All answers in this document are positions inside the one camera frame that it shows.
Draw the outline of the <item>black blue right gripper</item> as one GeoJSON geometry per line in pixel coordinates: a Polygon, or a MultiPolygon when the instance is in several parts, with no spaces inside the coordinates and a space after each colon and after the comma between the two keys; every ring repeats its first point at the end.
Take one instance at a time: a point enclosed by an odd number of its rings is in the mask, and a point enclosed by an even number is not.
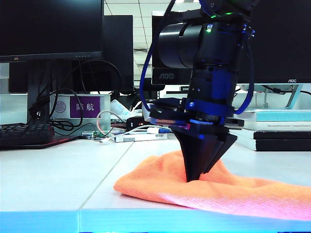
{"type": "Polygon", "coordinates": [[[241,114],[244,104],[235,109],[232,103],[161,98],[150,102],[149,108],[150,122],[168,125],[178,139],[187,182],[208,173],[238,139],[229,128],[243,126],[243,121],[233,115],[241,114]]]}

